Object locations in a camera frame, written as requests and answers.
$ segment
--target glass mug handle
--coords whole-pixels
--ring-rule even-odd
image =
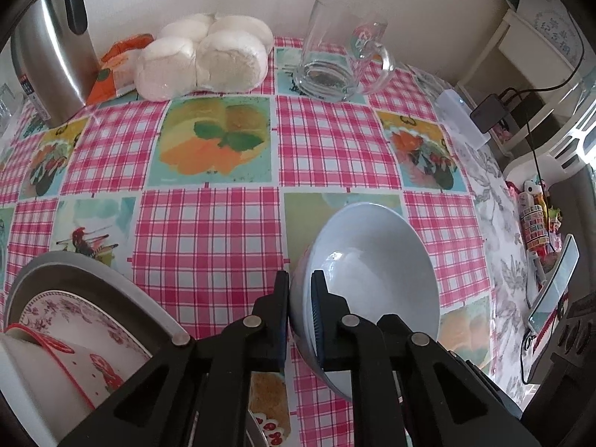
[[[373,44],[375,46],[376,54],[383,61],[383,66],[381,67],[381,75],[378,76],[378,79],[375,80],[375,82],[364,89],[364,92],[362,92],[363,94],[372,94],[373,92],[380,91],[389,83],[391,77],[393,77],[393,71],[395,70],[395,60],[385,46],[379,42],[373,42]]]

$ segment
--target gray floral cloth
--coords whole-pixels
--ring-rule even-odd
[[[430,102],[451,86],[438,77],[410,68]],[[439,122],[441,112],[435,109]],[[494,358],[491,377],[516,403],[522,404],[520,348],[529,308],[526,304],[527,262],[517,204],[507,190],[488,145],[472,149],[459,134],[449,132],[454,152],[465,170],[474,197],[478,225],[484,238],[486,266],[491,280]],[[525,374],[529,364],[524,361]]]

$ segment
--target floral plate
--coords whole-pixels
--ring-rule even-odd
[[[41,292],[25,306],[19,322],[96,352],[122,373],[124,381],[151,358],[117,321],[70,292]]]

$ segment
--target washi tape roll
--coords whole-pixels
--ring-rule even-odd
[[[526,223],[529,222],[530,220],[536,220],[536,219],[541,219],[542,221],[544,221],[544,213],[542,213],[542,209],[540,209],[540,212],[532,212],[529,213],[528,215],[525,215],[524,218],[521,219],[522,223]]]
[[[528,234],[528,241],[532,241],[535,240],[539,237],[547,237],[548,236],[548,232],[546,230],[540,230],[537,232],[532,232],[530,234]]]
[[[548,231],[546,229],[546,224],[544,223],[544,221],[538,221],[538,220],[536,220],[535,222],[538,222],[538,223],[535,223],[535,224],[531,224],[531,223],[524,224],[524,233],[527,232],[527,233],[531,234],[533,232],[540,232],[540,231],[543,231],[543,230],[545,232]]]
[[[530,215],[530,213],[534,212],[542,212],[542,207],[540,205],[532,205],[531,207],[526,207],[523,209],[522,215],[525,217],[526,215]]]
[[[526,230],[528,230],[528,228],[534,227],[536,225],[542,225],[542,226],[544,226],[544,219],[542,217],[540,217],[538,219],[528,220],[526,222],[522,222],[521,225],[522,225],[522,227],[524,229],[524,232],[525,232]]]
[[[548,243],[548,237],[540,237],[535,240],[532,240],[531,242],[528,242],[527,247],[529,250],[533,250],[533,249],[540,247],[542,245],[545,245],[547,243]]]

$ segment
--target stainless steel kettle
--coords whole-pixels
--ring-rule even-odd
[[[82,107],[98,74],[84,0],[37,0],[11,37],[14,70],[49,127]]]

